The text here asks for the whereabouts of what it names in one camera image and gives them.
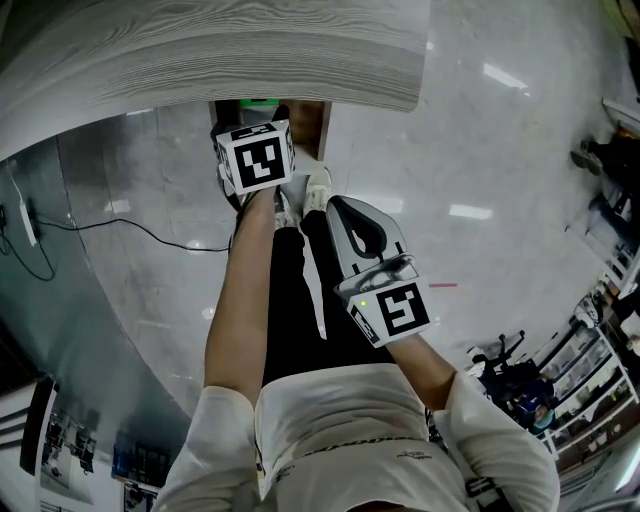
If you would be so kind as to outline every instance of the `white tile floor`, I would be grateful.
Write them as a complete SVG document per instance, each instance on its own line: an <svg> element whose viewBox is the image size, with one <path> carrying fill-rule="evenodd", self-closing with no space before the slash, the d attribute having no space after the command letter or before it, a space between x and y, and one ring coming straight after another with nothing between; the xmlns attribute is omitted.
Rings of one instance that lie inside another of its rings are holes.
<svg viewBox="0 0 640 512"><path fill-rule="evenodd" d="M595 282L597 260L564 227L599 183L572 167L568 151L586 133L610 130L599 101L615 95L623 45L598 0L431 8L419 107L334 105L326 161L335 193L391 213L430 281L458 284L436 292L441 325L428 337L462 367L468 347L501 333L524 329L532 352ZM128 201L123 215L159 234L224 245L233 217L214 186L207 115L191 104L158 110L155 126L128 119L144 126L104 146L102 188L65 175L78 222L112 215L87 199L106 187L111 201ZM191 413L226 257L109 229L83 234L92 266L143 358Z"/></svg>

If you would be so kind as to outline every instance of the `black object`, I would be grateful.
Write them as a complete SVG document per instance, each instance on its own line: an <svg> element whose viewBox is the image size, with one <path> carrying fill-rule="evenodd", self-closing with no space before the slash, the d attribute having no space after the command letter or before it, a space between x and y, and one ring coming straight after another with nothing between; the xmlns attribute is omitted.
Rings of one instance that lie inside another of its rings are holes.
<svg viewBox="0 0 640 512"><path fill-rule="evenodd" d="M267 361L262 385L327 368L393 364L386 347L373 348L333 291L343 278L326 214L309 212L300 228L309 238L320 276L326 340L320 336L311 292L303 275L304 237L295 228L279 229L271 258Z"/></svg>

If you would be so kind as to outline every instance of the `sneaker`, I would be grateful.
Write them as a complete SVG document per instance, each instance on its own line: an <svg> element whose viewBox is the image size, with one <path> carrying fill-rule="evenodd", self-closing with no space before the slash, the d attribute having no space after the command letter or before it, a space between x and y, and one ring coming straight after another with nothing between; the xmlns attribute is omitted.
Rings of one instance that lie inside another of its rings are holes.
<svg viewBox="0 0 640 512"><path fill-rule="evenodd" d="M287 199L287 196L282 189L278 189L276 203L276 229L298 229L298 226L300 225L300 214L296 213L293 208L291 208L289 199Z"/></svg>
<svg viewBox="0 0 640 512"><path fill-rule="evenodd" d="M310 211L327 211L327 203L331 198L331 175L328 169L323 169L309 176L307 194L304 199L303 218Z"/></svg>

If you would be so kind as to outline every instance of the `power cable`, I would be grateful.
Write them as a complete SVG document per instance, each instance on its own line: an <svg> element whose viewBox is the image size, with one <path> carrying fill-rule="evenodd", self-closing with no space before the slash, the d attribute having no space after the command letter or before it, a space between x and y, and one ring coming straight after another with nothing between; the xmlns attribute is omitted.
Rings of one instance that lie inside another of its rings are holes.
<svg viewBox="0 0 640 512"><path fill-rule="evenodd" d="M4 251L0 251L3 256L8 256L9 252L11 251L15 255L15 257L18 260L18 262L20 263L20 265L22 265L24 267L24 269L29 274L31 274L31 276L35 277L38 281L42 281L44 283L48 283L49 281L53 281L53 278L56 277L56 271L53 268L53 266L51 265L51 262L49 261L49 257L47 256L47 253L44 251L44 247L42 247L42 240L38 241L38 246L40 247L40 251L42 252L42 256L44 256L44 259L47 262L47 266L49 267L49 270L51 271L51 275L49 277L42 277L42 276L36 274L33 270L31 270L29 268L29 266L24 262L24 260L20 257L20 255L16 251L15 247L13 247L13 244L11 243L11 240L9 240L4 234L0 234L0 237L2 238L2 240L4 240L5 247L9 247L9 250L7 250L6 253Z"/></svg>
<svg viewBox="0 0 640 512"><path fill-rule="evenodd" d="M122 218L112 219L112 220L109 220L109 221L106 221L106 222L99 222L97 224L89 224L87 226L64 226L64 225L56 224L56 223L53 223L53 222L45 222L45 221L42 221L40 219L35 219L35 221L38 224L41 224L43 226L51 226L53 228L61 229L63 231L85 231L87 229L99 228L99 227L102 227L102 226L108 226L109 224L115 224L116 222L123 222L125 224L130 224L131 226L135 226L135 227L141 229L147 235L149 235L150 237L152 237L156 241L160 242L161 244L168 245L170 247L176 247L178 249L184 249L185 251L191 251L191 252L227 252L229 250L228 246L227 247L216 248L216 249L209 249L209 248L187 247L186 245L180 245L180 244L175 244L173 242L167 242L166 240L162 240L161 238L158 238L156 235L154 235L151 231L149 231L144 226L141 226L140 224L137 224L137 223L135 223L133 221L130 221L128 219L122 219Z"/></svg>

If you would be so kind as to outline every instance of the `leg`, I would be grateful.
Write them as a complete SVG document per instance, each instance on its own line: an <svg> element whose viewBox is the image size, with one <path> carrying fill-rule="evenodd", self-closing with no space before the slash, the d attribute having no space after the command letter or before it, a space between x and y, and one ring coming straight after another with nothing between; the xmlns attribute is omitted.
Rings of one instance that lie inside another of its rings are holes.
<svg viewBox="0 0 640 512"><path fill-rule="evenodd" d="M262 385L318 369L321 342L311 293L304 275L304 237L296 228L278 229L273 238L267 362Z"/></svg>
<svg viewBox="0 0 640 512"><path fill-rule="evenodd" d="M334 368L369 363L393 363L386 348L375 349L343 307L333 291L342 273L331 243L324 211L310 211L300 224L309 244L322 284L324 321L327 331L325 367Z"/></svg>
<svg viewBox="0 0 640 512"><path fill-rule="evenodd" d="M620 239L632 253L636 253L640 244L640 236L631 225L613 211L604 196L599 195L589 205L590 210L596 210L602 218L614 229Z"/></svg>

